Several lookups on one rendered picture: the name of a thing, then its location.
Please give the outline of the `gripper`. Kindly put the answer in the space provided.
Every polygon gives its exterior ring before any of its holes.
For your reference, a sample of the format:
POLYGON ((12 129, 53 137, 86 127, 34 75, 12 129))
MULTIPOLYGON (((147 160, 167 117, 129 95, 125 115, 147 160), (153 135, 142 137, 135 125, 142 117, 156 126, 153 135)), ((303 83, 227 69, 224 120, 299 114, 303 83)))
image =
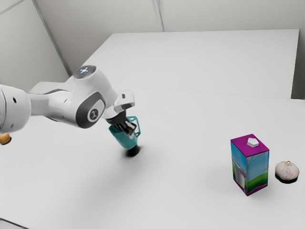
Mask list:
POLYGON ((134 137, 137 125, 127 121, 126 111, 122 111, 113 118, 106 119, 107 123, 115 126, 119 131, 124 132, 130 139, 134 137))

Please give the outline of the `teal faceted mug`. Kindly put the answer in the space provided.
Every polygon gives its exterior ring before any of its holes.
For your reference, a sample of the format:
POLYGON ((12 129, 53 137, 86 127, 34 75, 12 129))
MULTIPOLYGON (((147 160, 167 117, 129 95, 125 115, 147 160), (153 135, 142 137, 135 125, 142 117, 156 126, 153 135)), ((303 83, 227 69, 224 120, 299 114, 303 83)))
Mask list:
POLYGON ((137 128, 134 132, 134 137, 132 139, 130 139, 124 132, 116 129, 115 126, 113 126, 113 125, 111 125, 109 127, 109 131, 111 132, 111 134, 115 137, 115 139, 119 142, 119 144, 123 148, 130 150, 130 149, 134 148, 135 146, 137 146, 137 141, 138 141, 139 135, 141 134, 141 129, 139 126, 139 120, 136 116, 128 116, 126 118, 127 118, 127 121, 137 125, 137 128))

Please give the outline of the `milk carton with purple top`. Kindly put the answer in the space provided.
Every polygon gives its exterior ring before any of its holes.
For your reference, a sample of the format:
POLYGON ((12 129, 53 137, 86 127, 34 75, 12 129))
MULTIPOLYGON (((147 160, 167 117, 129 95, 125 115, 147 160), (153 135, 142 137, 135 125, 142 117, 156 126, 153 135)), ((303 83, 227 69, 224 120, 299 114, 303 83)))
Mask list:
POLYGON ((269 148, 254 134, 231 139, 233 179, 249 196, 268 186, 269 148))

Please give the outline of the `white garlic bulb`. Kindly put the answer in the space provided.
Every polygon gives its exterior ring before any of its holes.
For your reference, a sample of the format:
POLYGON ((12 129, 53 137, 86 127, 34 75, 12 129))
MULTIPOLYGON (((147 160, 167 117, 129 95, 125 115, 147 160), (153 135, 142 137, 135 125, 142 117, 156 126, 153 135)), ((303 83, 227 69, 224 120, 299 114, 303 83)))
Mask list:
POLYGON ((275 174, 282 180, 296 179, 299 173, 299 168, 290 161, 282 161, 275 166, 275 174))

